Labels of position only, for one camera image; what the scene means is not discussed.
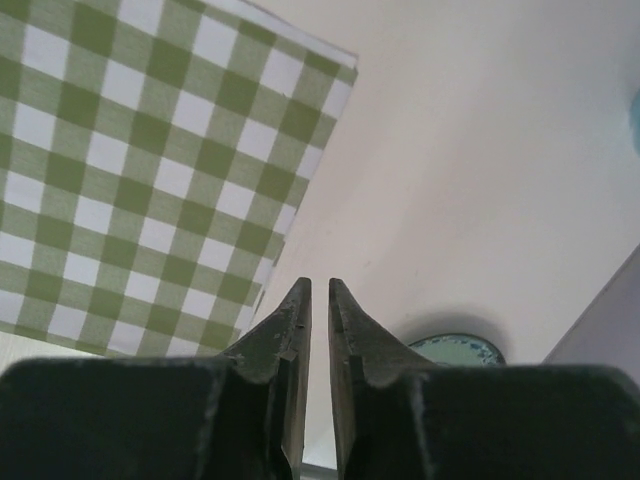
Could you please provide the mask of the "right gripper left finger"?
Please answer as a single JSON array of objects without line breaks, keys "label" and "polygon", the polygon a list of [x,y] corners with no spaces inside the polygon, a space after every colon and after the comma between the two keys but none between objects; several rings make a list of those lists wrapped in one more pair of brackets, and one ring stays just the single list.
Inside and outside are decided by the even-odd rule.
[{"label": "right gripper left finger", "polygon": [[296,479],[311,282],[222,353],[33,358],[1,377],[5,479]]}]

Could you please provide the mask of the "green white checkered cloth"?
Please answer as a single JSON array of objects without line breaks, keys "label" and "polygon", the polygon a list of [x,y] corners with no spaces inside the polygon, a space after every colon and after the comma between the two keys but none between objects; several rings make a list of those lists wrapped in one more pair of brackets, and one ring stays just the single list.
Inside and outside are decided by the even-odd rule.
[{"label": "green white checkered cloth", "polygon": [[357,58],[244,1],[1,5],[1,329],[98,355],[245,333]]}]

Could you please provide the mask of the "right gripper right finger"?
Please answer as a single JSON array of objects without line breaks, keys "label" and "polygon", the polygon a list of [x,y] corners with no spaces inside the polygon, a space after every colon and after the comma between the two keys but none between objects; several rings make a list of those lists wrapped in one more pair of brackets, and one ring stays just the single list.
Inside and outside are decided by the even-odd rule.
[{"label": "right gripper right finger", "polygon": [[635,479],[639,389],[604,366],[443,367],[329,283],[343,479]]}]

